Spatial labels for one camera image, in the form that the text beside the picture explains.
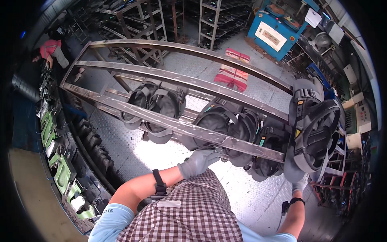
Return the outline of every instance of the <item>industrial machine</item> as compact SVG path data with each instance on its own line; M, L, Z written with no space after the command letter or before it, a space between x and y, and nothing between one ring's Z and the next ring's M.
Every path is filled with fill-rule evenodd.
M308 16L321 19L316 13L318 10L319 7L313 0L302 0L297 12L283 1L271 3L271 0L264 0L250 27L248 37L280 61L297 42L308 24L315 27L314 23L307 22L313 22Z

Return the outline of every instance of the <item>black wristband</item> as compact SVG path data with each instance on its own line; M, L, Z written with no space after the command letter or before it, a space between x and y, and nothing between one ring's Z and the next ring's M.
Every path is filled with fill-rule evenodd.
M304 203L304 206L305 206L304 200L303 200L302 198L299 198L299 197L294 197L294 198L292 198L292 199L290 200L289 205L292 205L293 203L295 203L295 202L297 202L297 201L303 202L303 203Z
M156 195L166 195L167 194L167 185L161 179L158 169L154 169L153 171L154 179L156 180L155 189Z

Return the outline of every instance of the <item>red shirt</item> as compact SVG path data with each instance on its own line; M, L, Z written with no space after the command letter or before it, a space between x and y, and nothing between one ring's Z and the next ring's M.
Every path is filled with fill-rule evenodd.
M52 55L52 53L54 53L57 46L62 46L62 42L60 40L47 40L42 46L40 46L40 54L42 55L42 58L47 59L48 55Z

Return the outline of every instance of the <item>work glove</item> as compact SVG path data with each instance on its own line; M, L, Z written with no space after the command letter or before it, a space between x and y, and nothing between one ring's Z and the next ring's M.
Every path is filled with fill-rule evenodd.
M208 166L219 161L221 154L210 149L197 149L185 159L182 164L177 164L184 179L204 173Z
M309 183L309 174L305 173L305 175L296 183L292 183L292 192L295 191L301 191L301 193L304 191L304 189L307 187L307 184Z

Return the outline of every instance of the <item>woman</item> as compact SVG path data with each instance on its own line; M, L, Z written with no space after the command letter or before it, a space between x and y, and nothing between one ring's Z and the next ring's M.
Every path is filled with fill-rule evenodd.
M273 236L262 237L242 223L230 209L225 190L208 166L219 160L213 150L196 150L182 164L136 177L114 193L89 241L292 241L305 220L302 191L307 176L293 184L288 215ZM139 202L153 194L163 197L136 217Z

